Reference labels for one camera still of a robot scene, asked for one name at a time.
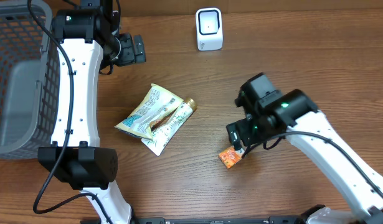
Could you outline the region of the orange tissue pack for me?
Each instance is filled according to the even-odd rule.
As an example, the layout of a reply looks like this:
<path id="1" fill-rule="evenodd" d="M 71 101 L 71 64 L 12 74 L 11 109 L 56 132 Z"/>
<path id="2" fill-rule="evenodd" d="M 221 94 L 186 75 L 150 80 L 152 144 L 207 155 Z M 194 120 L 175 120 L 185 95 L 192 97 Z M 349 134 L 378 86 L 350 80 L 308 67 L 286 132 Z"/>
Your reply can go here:
<path id="1" fill-rule="evenodd" d="M 219 153 L 219 159 L 223 162 L 224 166 L 229 169 L 242 159 L 244 152 L 243 148 L 236 150 L 233 146 L 230 146 Z"/>

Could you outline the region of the cream wet wipes pack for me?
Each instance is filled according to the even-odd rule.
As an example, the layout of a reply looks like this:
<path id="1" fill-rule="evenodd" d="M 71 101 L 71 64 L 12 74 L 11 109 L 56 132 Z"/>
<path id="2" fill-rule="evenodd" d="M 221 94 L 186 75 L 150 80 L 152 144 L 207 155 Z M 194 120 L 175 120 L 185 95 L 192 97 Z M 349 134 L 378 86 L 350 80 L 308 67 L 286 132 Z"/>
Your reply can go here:
<path id="1" fill-rule="evenodd" d="M 143 101 L 115 128 L 141 139 L 152 140 L 152 127 L 171 114 L 184 100 L 152 83 Z"/>

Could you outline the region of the white tube gold cap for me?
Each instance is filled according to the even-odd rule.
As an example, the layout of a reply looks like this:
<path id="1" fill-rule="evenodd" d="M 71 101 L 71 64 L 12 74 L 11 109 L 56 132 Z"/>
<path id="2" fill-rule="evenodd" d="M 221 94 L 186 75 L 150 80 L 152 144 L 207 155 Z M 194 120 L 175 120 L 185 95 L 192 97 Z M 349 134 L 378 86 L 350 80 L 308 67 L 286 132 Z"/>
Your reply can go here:
<path id="1" fill-rule="evenodd" d="M 179 128 L 196 109 L 197 103 L 192 98 L 187 98 L 177 107 L 176 111 L 164 125 L 161 125 L 152 132 L 152 140 L 142 139 L 141 142 L 154 154 L 160 156 Z"/>

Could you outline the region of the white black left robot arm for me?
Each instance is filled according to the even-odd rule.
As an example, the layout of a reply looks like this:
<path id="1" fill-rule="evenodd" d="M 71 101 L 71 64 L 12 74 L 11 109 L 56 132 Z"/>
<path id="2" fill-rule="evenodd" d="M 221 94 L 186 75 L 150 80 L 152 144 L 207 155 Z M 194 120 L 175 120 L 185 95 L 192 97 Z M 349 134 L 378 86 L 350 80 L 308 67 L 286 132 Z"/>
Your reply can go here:
<path id="1" fill-rule="evenodd" d="M 39 163 L 50 178 L 85 197 L 99 223 L 136 223 L 116 175 L 118 157 L 103 148 L 97 128 L 97 84 L 105 68 L 143 63 L 143 41 L 120 33 L 118 1 L 81 1 L 61 9 L 45 33 L 57 46 L 60 81 L 57 119 L 50 145 L 40 147 Z"/>

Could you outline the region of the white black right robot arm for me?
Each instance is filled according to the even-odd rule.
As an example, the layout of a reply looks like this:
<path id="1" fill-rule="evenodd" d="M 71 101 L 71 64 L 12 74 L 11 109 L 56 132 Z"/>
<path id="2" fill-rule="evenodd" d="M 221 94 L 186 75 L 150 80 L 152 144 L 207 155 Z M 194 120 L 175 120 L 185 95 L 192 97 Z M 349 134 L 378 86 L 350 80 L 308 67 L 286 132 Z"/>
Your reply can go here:
<path id="1" fill-rule="evenodd" d="M 267 142 L 286 139 L 302 151 L 347 201 L 350 211 L 311 208 L 300 223 L 383 223 L 383 176 L 341 138 L 326 115 L 301 90 L 240 90 L 235 100 L 246 117 L 227 125 L 229 141 L 245 157 Z"/>

